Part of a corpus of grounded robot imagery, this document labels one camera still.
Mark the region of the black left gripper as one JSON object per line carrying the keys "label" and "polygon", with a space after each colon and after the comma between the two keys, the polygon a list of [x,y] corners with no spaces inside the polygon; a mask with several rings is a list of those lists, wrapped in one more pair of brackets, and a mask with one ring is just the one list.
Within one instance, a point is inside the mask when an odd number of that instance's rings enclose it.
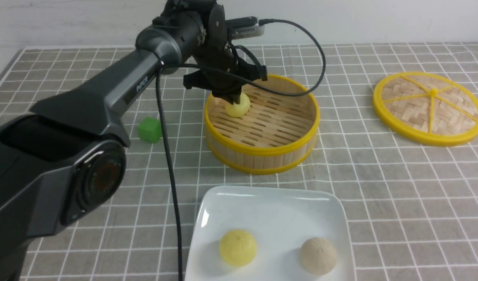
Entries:
{"label": "black left gripper", "polygon": [[233,45],[225,26],[225,9],[216,0],[185,0],[183,6],[200,15],[205,29],[205,41],[192,55],[200,69],[184,76],[184,87],[209,90],[213,97],[239,105],[245,83],[233,76],[266,81],[266,66],[244,46]]}

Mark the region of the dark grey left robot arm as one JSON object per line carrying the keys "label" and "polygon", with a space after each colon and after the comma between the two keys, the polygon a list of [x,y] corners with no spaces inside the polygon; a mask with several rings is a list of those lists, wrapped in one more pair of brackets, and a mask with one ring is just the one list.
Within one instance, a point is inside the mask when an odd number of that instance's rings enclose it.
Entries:
{"label": "dark grey left robot arm", "polygon": [[238,101],[266,67],[248,64],[231,40],[263,34],[257,17],[225,19],[215,0],[168,0],[135,49],[83,84],[44,98],[0,126],[0,281],[17,281],[31,242],[57,235],[121,185],[130,137],[122,116],[161,75],[190,57],[187,89]]}

